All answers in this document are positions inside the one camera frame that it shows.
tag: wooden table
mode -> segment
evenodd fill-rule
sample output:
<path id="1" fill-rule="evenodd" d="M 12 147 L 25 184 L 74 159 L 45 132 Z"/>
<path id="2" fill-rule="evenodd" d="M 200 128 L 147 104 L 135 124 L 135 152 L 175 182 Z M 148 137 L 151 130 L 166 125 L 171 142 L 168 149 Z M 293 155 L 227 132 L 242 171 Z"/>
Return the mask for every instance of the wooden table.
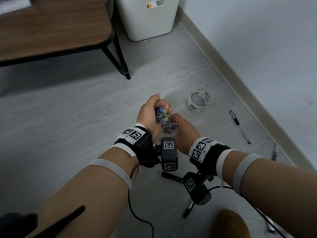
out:
<path id="1" fill-rule="evenodd" d="M 101 49 L 130 79 L 104 0 L 31 0 L 0 15 L 0 67 Z M 107 46 L 113 42 L 120 63 Z"/>

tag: person's right arm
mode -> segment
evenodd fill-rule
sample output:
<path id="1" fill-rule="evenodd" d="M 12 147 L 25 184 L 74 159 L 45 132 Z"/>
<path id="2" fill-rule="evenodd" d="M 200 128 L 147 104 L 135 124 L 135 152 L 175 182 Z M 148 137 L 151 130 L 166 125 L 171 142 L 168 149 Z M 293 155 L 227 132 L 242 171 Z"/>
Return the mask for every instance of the person's right arm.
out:
<path id="1" fill-rule="evenodd" d="M 196 128 L 174 114 L 178 123 L 177 149 L 188 155 L 200 137 Z M 224 162 L 224 181 L 233 175 L 248 153 L 231 151 Z M 244 173 L 241 194 L 294 237 L 317 237 L 317 176 L 269 159 L 257 159 Z"/>

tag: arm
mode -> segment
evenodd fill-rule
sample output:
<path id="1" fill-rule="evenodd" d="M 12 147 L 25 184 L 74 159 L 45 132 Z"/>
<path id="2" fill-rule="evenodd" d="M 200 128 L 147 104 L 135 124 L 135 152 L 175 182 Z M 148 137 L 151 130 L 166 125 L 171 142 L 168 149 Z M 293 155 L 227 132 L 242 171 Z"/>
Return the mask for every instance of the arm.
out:
<path id="1" fill-rule="evenodd" d="M 196 128 L 175 114 L 177 149 L 188 154 L 200 137 Z M 223 165 L 223 178 L 232 186 L 233 175 L 248 154 L 231 151 Z M 244 173 L 241 193 L 294 237 L 316 237 L 317 176 L 268 159 L 254 161 Z"/>
<path id="2" fill-rule="evenodd" d="M 157 138 L 161 125 L 155 121 L 154 108 L 164 106 L 172 111 L 168 103 L 159 99 L 160 94 L 152 96 L 142 105 L 137 122 L 143 124 Z M 106 159 L 121 167 L 130 176 L 139 163 L 124 150 L 113 147 L 99 159 Z M 138 169 L 133 174 L 134 182 Z M 55 222 L 85 205 L 85 211 L 71 221 L 58 237 L 110 237 L 125 208 L 128 187 L 117 174 L 101 166 L 90 165 L 79 172 L 62 187 L 38 212 L 38 227 L 28 237 L 45 230 Z"/>

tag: table leg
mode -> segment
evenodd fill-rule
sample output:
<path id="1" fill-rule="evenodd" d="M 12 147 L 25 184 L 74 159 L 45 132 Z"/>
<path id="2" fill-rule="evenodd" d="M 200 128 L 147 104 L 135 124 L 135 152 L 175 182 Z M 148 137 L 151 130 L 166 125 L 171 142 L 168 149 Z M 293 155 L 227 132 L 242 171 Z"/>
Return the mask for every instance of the table leg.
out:
<path id="1" fill-rule="evenodd" d="M 104 54 L 109 58 L 109 60 L 112 62 L 112 64 L 117 68 L 117 70 L 122 74 L 125 75 L 127 79 L 131 79 L 131 76 L 129 74 L 128 66 L 126 65 L 126 62 L 124 60 L 119 39 L 117 37 L 116 32 L 114 31 L 114 38 L 113 43 L 117 49 L 117 53 L 119 55 L 120 63 L 117 61 L 117 59 L 113 56 L 113 54 L 110 52 L 110 50 L 107 48 L 107 46 L 101 47 L 101 50 L 104 52 Z"/>

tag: beige baseboard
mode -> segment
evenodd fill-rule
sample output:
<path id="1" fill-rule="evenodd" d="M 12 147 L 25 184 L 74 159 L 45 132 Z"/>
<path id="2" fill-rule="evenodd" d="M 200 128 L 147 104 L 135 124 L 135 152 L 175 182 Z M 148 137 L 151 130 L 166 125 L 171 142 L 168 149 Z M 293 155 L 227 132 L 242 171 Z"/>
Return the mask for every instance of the beige baseboard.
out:
<path id="1" fill-rule="evenodd" d="M 192 20 L 184 13 L 181 7 L 178 7 L 177 9 L 176 20 L 220 73 L 225 82 L 235 92 L 237 97 L 258 121 L 264 131 L 270 136 L 273 142 L 277 144 L 279 150 L 289 162 L 295 167 L 310 173 L 316 173 L 316 169 L 308 161 L 307 157 L 247 88 L 244 82 L 222 58 L 219 52 L 212 46 Z"/>

